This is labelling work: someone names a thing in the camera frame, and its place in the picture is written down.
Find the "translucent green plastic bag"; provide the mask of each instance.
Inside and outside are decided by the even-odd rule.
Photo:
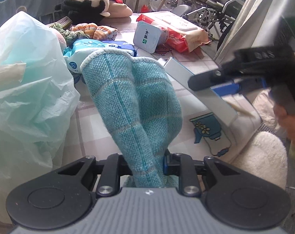
[[[0,221],[10,222],[8,193],[51,171],[55,156],[62,156],[78,101],[47,26],[19,12],[0,27]]]

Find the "blue wet wipes package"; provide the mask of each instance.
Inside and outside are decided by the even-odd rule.
[[[67,48],[64,51],[63,56],[66,61],[67,68],[73,73],[80,74],[80,65],[83,60],[93,51],[104,47],[123,49],[131,56],[137,56],[137,52],[134,49],[134,46],[126,41],[99,41],[91,39],[81,39],[76,40],[73,43],[72,49]]]

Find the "human hand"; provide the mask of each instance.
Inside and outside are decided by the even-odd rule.
[[[280,105],[275,105],[273,111],[278,123],[286,129],[287,137],[291,139],[293,146],[295,146],[295,116],[288,115],[285,108]]]

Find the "teal plaid cloth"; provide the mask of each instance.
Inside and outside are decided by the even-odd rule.
[[[177,177],[163,175],[164,151],[182,126],[181,107],[164,68],[154,59],[112,48],[93,52],[80,68],[132,170],[127,186],[177,186]]]

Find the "curtain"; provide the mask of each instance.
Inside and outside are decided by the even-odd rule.
[[[290,15],[295,15],[295,0],[246,0],[215,56],[216,63],[231,60],[237,49],[273,44],[279,18]]]

